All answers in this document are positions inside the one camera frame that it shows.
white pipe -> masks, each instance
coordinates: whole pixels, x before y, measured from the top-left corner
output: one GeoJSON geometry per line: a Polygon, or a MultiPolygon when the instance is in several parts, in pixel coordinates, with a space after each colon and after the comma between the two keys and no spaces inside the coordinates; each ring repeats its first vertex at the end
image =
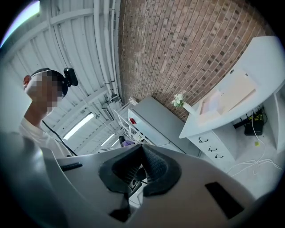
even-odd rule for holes
{"type": "Polygon", "coordinates": [[[115,84],[115,79],[114,79],[114,73],[113,73],[113,69],[112,69],[112,60],[111,60],[110,38],[109,38],[109,36],[110,36],[110,33],[109,33],[109,15],[110,15],[109,14],[109,11],[110,11],[109,6],[110,6],[110,0],[104,0],[103,14],[104,14],[105,50],[106,50],[107,64],[108,64],[108,68],[109,68],[109,73],[110,73],[114,93],[118,94],[117,87],[115,84]]]}
{"type": "Polygon", "coordinates": [[[99,62],[102,70],[102,74],[104,77],[105,84],[107,86],[109,92],[109,99],[112,97],[112,91],[110,87],[110,82],[107,76],[103,52],[102,52],[102,45],[101,45],[101,38],[100,38],[100,25],[99,25],[99,14],[100,14],[100,0],[94,0],[94,31],[95,31],[95,40],[97,46],[97,52],[99,57],[99,62]]]}
{"type": "Polygon", "coordinates": [[[116,66],[115,66],[115,50],[114,50],[114,16],[115,16],[115,5],[116,0],[113,0],[112,4],[112,17],[111,17],[111,45],[112,45],[112,59],[113,59],[113,72],[114,72],[114,78],[115,78],[115,85],[117,89],[117,94],[119,95],[119,88],[118,88],[118,82],[117,82],[117,74],[116,74],[116,66]]]}

white drawer unit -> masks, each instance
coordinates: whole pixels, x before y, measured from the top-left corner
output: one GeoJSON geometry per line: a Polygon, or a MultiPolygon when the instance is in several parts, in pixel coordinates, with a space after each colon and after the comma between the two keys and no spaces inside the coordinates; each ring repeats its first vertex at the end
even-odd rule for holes
{"type": "Polygon", "coordinates": [[[236,158],[236,130],[231,123],[188,139],[214,162],[236,158]]]}

white cable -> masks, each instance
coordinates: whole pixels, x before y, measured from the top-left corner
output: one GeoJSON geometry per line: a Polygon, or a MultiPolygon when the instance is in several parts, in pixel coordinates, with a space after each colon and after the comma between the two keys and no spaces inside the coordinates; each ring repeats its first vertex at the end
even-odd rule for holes
{"type": "Polygon", "coordinates": [[[142,203],[141,203],[141,201],[139,200],[139,195],[140,195],[140,194],[142,194],[142,191],[141,191],[140,193],[138,193],[138,195],[137,195],[137,199],[138,199],[139,205],[141,206],[142,203]]]}
{"type": "Polygon", "coordinates": [[[130,199],[129,199],[129,201],[130,201],[130,202],[133,202],[134,204],[136,204],[136,205],[138,205],[138,206],[140,206],[139,204],[135,203],[134,201],[132,201],[132,200],[130,200],[130,199]]]}
{"type": "Polygon", "coordinates": [[[258,174],[258,172],[259,172],[259,170],[260,170],[260,165],[261,165],[261,164],[264,164],[264,163],[271,163],[271,164],[273,164],[277,169],[282,170],[282,168],[281,168],[280,166],[278,166],[277,164],[275,164],[271,159],[263,159],[263,160],[261,160],[262,157],[263,157],[264,154],[265,154],[266,145],[265,145],[265,143],[264,143],[263,141],[261,141],[261,140],[258,138],[258,136],[257,136],[256,133],[255,133],[255,130],[254,130],[254,127],[253,127],[253,114],[252,114],[252,116],[251,116],[251,124],[252,124],[252,129],[253,129],[253,132],[254,132],[254,134],[255,134],[255,137],[257,138],[258,141],[260,141],[260,142],[264,145],[264,151],[263,151],[263,153],[262,153],[262,156],[261,156],[257,161],[256,161],[256,160],[249,160],[249,161],[246,161],[246,162],[241,162],[241,163],[236,164],[236,165],[234,165],[233,167],[231,167],[231,168],[229,169],[229,171],[227,171],[227,174],[228,174],[234,167],[236,167],[236,166],[238,166],[238,165],[250,164],[250,166],[245,167],[244,169],[242,169],[242,170],[239,171],[238,173],[232,175],[232,177],[235,176],[235,175],[238,175],[238,174],[241,173],[243,170],[246,170],[247,168],[249,168],[249,167],[251,167],[251,166],[253,166],[253,165],[257,165],[257,167],[258,167],[258,171],[257,171],[257,172],[255,172],[255,169],[253,170],[253,174],[256,175],[256,174],[258,174]]]}

vase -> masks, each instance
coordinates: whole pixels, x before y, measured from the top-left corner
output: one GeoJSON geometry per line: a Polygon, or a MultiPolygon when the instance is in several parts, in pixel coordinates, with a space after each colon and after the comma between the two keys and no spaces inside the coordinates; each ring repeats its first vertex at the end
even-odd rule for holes
{"type": "Polygon", "coordinates": [[[192,106],[187,104],[186,102],[183,102],[183,108],[185,108],[190,114],[196,115],[195,109],[193,109],[192,106]]]}

ceiling beam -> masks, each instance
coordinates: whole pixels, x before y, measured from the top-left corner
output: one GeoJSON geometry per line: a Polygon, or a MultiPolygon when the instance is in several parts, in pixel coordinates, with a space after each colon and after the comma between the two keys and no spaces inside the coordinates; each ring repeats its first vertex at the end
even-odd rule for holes
{"type": "Polygon", "coordinates": [[[62,128],[63,125],[66,123],[66,121],[68,121],[69,119],[71,119],[72,117],[74,117],[75,115],[79,114],[82,109],[87,107],[87,104],[91,104],[92,102],[94,102],[96,99],[98,99],[100,96],[103,96],[104,94],[106,94],[108,92],[107,87],[104,86],[100,89],[98,89],[97,91],[95,91],[94,93],[92,93],[90,96],[86,97],[84,100],[82,100],[80,103],[78,103],[71,111],[69,111],[67,114],[65,114],[65,116],[63,116],[59,122],[57,122],[57,124],[54,126],[53,130],[57,131],[58,129],[62,128]]]}
{"type": "MultiPolygon", "coordinates": [[[[115,134],[117,134],[120,130],[121,130],[122,127],[118,127],[116,130],[115,130],[115,134]]],[[[101,149],[101,143],[95,148],[96,151],[100,150],[101,149]]]]}
{"type": "MultiPolygon", "coordinates": [[[[110,123],[111,123],[111,121],[108,120],[105,124],[108,125],[110,123]]],[[[99,127],[98,130],[95,131],[93,134],[91,134],[91,136],[88,139],[86,139],[84,141],[84,143],[82,143],[75,151],[80,152],[84,147],[86,147],[87,144],[90,143],[92,141],[92,139],[94,139],[96,137],[96,135],[98,135],[102,130],[107,128],[107,126],[105,124],[102,125],[101,127],[99,127]]]]}
{"type": "MultiPolygon", "coordinates": [[[[93,11],[94,11],[93,8],[86,8],[86,9],[79,9],[79,10],[74,10],[71,12],[66,12],[66,13],[50,18],[50,25],[54,26],[66,20],[71,20],[71,19],[78,18],[78,17],[93,15],[93,11]]],[[[29,30],[27,33],[25,33],[3,56],[3,58],[0,61],[1,65],[6,64],[6,62],[9,61],[18,50],[20,50],[25,44],[27,44],[31,39],[37,36],[40,32],[45,31],[48,28],[49,28],[49,22],[45,20],[41,22],[40,24],[38,24],[37,26],[35,26],[34,28],[32,28],[31,30],[29,30]]]]}

